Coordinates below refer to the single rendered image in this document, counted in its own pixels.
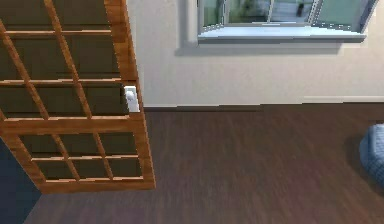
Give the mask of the wooden glass-paned room door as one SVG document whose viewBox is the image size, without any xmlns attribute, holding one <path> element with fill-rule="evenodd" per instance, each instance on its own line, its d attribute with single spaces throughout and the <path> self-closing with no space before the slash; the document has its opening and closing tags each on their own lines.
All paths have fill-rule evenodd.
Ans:
<svg viewBox="0 0 384 224">
<path fill-rule="evenodd" d="M 155 187 L 127 0 L 0 0 L 0 140 L 44 194 Z"/>
</svg>

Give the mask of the white framed window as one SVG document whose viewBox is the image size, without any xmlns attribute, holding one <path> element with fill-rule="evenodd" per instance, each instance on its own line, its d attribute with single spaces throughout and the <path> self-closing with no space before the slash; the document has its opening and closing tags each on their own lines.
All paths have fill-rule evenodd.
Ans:
<svg viewBox="0 0 384 224">
<path fill-rule="evenodd" d="M 197 0 L 206 44 L 362 42 L 384 0 Z"/>
</svg>

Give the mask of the blue cushion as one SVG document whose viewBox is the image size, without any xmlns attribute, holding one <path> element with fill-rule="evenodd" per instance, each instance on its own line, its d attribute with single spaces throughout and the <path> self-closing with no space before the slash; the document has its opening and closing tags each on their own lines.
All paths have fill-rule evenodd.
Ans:
<svg viewBox="0 0 384 224">
<path fill-rule="evenodd" d="M 359 144 L 359 154 L 365 171 L 384 188 L 384 124 L 367 129 Z"/>
</svg>

